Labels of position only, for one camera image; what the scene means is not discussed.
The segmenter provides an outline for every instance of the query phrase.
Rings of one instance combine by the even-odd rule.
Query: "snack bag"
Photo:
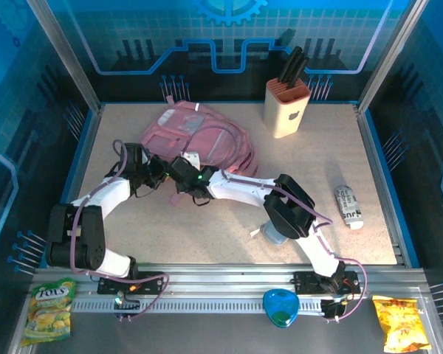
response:
[[[372,301],[385,334],[384,352],[409,353],[418,349],[431,349],[415,299],[374,295]]]
[[[22,347],[71,336],[70,310],[75,287],[74,280],[63,278],[32,290]]]

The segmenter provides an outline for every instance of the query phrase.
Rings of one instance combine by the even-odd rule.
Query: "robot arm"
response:
[[[142,145],[126,144],[128,163],[125,172],[103,187],[85,205],[80,217],[76,243],[75,265],[120,278],[134,279],[136,261],[132,257],[116,254],[105,246],[103,219],[121,202],[136,194],[141,184],[151,188],[170,176],[176,182],[177,192],[196,199],[231,199],[267,211],[276,230],[295,240],[310,259],[315,273],[332,292],[341,285],[344,264],[331,256],[320,242],[323,236],[315,230],[315,216],[293,201],[284,201],[279,192],[284,190],[302,200],[313,209],[313,200],[288,175],[277,179],[257,179],[225,174],[214,166],[197,170],[182,157],[170,164],[158,156],[150,157]],[[109,175],[103,180],[106,183]],[[70,235],[75,212],[85,197],[71,204],[58,204],[52,210],[49,223],[47,262],[51,266],[69,267]]]

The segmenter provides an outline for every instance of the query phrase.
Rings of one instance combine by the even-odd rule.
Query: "black knife handle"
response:
[[[295,86],[295,82],[300,77],[300,75],[302,74],[303,70],[305,69],[305,67],[307,66],[308,63],[309,63],[308,58],[303,59],[302,64],[298,67],[298,69],[294,73],[294,76],[289,81],[289,85],[287,85],[287,89],[291,89],[292,87]]]
[[[302,53],[302,48],[299,46],[296,46],[292,52],[290,53],[289,57],[287,58],[286,63],[282,67],[281,73],[278,76],[278,81],[280,82],[286,82],[286,73],[289,70],[289,67],[292,65],[293,62],[298,58],[299,54]]]

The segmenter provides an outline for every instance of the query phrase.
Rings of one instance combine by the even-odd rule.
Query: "knife block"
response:
[[[263,121],[275,138],[297,131],[310,99],[310,90],[302,80],[297,80],[293,88],[286,88],[287,83],[279,83],[277,78],[266,84]]]

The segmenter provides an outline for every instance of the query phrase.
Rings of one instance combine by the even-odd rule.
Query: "pink backpack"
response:
[[[201,165],[255,176],[258,150],[244,129],[204,105],[167,98],[170,107],[143,133],[141,144],[167,161],[182,151],[197,152]]]

